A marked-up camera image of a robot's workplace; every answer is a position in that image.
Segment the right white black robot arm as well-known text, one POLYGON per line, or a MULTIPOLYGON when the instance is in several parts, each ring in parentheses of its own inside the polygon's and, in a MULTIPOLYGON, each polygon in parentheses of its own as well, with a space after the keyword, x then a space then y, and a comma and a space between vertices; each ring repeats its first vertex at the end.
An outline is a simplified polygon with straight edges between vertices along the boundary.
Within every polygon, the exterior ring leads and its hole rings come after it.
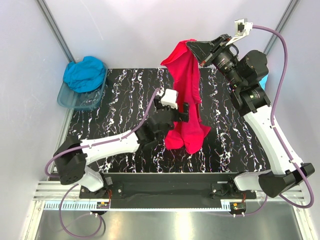
POLYGON ((232 105, 254 131, 270 164, 270 170, 238 174, 227 185, 228 195, 236 199, 253 190, 275 198, 312 175, 314 166, 298 157, 277 121, 271 118, 271 101, 260 85, 269 72, 266 55, 251 50, 238 59, 231 51, 237 47, 227 34, 211 41, 189 40, 186 46, 200 66, 214 65, 229 82, 232 105))

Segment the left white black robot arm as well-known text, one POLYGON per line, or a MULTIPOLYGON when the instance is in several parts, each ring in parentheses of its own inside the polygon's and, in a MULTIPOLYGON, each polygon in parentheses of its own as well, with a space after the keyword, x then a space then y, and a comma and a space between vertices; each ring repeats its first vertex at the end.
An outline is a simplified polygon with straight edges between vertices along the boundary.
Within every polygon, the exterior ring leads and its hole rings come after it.
POLYGON ((182 108, 175 108, 163 105, 157 98, 154 105, 155 113, 133 130, 98 139, 67 138, 53 156, 60 183, 81 185, 95 197, 103 198, 108 193, 107 182, 101 173, 89 167, 90 164, 119 154, 151 149, 174 129, 175 122, 189 121, 190 106, 186 102, 182 108))

